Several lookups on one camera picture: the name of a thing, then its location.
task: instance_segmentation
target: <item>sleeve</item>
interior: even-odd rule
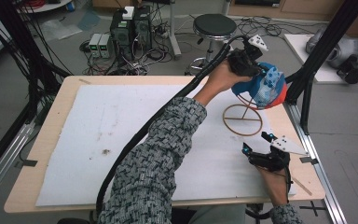
[[[111,198],[99,223],[171,223],[174,171],[191,149],[191,137],[206,118],[190,98],[175,98],[149,128],[145,141],[118,166]]]
[[[296,209],[290,204],[273,207],[269,214],[274,224],[303,224]]]

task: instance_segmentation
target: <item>floor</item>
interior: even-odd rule
[[[62,8],[49,13],[41,13],[37,18],[41,23],[63,19],[62,24],[65,26],[76,24],[82,27],[83,31],[79,34],[63,40],[52,39],[48,42],[72,73],[82,75],[88,67],[87,59],[83,52],[79,51],[79,46],[83,41],[90,39],[92,34],[109,31],[109,15],[108,12],[102,11],[95,13],[85,5],[77,8],[73,13],[68,13]],[[180,33],[177,35],[177,39],[182,51],[182,58],[177,61],[171,60],[167,63],[153,64],[150,66],[148,75],[182,76],[190,62],[205,54],[208,45],[206,41],[200,45],[196,44],[199,38],[192,35],[192,22],[188,22],[191,19],[189,16],[176,19],[176,24],[183,24],[181,30],[176,32]],[[316,32],[322,26],[324,24],[303,27],[311,32]],[[284,33],[288,31],[300,32],[293,27],[286,27],[286,29],[282,31]],[[268,44],[269,51],[258,61],[276,64],[287,76],[293,74],[301,66],[284,40],[273,36],[263,36],[263,39]],[[46,53],[42,48],[40,38],[36,38],[35,41]],[[167,46],[170,45],[168,40],[165,40],[164,43]],[[241,43],[234,43],[233,47],[242,48]],[[301,97],[298,100],[299,107],[301,107]],[[27,81],[8,53],[2,50],[0,52],[0,139],[20,114],[27,100]],[[346,221],[358,223],[358,84],[313,85],[309,131]],[[32,144],[24,149],[22,152],[24,156],[31,146]],[[15,163],[0,183],[0,223],[57,223],[63,217],[88,219],[88,212],[21,215],[5,213],[3,206],[20,172],[20,169],[14,166]],[[313,203],[316,207],[324,207],[323,202]],[[307,223],[331,223],[324,210],[314,212],[300,208],[311,207],[311,202],[295,203],[295,206]],[[269,208],[270,204],[266,204],[264,211]],[[271,221],[263,220],[261,223],[271,223]]]

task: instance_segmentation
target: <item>wire frame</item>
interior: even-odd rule
[[[223,122],[225,123],[226,127],[232,131],[235,134],[241,135],[241,136],[252,136],[255,135],[257,133],[259,133],[263,127],[263,120],[260,116],[260,114],[257,112],[257,107],[255,106],[255,103],[253,102],[253,99],[251,100],[247,100],[246,98],[242,97],[242,96],[238,96],[238,98],[241,100],[241,102],[243,102],[242,105],[231,105],[229,107],[227,107],[225,109],[225,111],[223,112]],[[234,110],[235,107],[243,107],[243,113],[239,112],[239,111],[235,111],[237,113],[240,113],[238,116],[230,116],[229,115],[229,111],[230,110]],[[240,124],[240,122],[242,123],[248,123],[248,124],[252,124],[249,125],[248,127],[252,127],[252,129],[249,129],[249,132],[244,132],[244,131],[240,131],[239,129],[242,127],[242,125]]]

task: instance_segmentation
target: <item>stool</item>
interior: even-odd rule
[[[204,38],[210,40],[206,57],[194,60],[187,68],[187,73],[196,75],[203,66],[208,64],[212,59],[213,44],[215,41],[229,40],[234,36],[237,24],[234,20],[222,14],[205,14],[198,16],[193,23],[194,32],[201,36],[198,44]]]

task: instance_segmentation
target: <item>desk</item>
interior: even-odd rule
[[[180,85],[187,84],[192,77],[68,77],[52,105],[43,127],[35,140],[28,160],[38,161],[36,167],[23,167],[5,204],[8,213],[27,213],[64,210],[91,210],[93,205],[36,207],[48,160],[59,140],[77,90],[82,85]],[[266,110],[271,127],[277,136],[286,135],[296,143],[300,141],[282,105]],[[296,185],[296,195],[291,201],[321,200],[324,189],[310,163],[301,163],[300,156],[292,155],[290,164]],[[173,206],[218,203],[264,203],[268,198],[219,199],[204,202],[173,202]]]

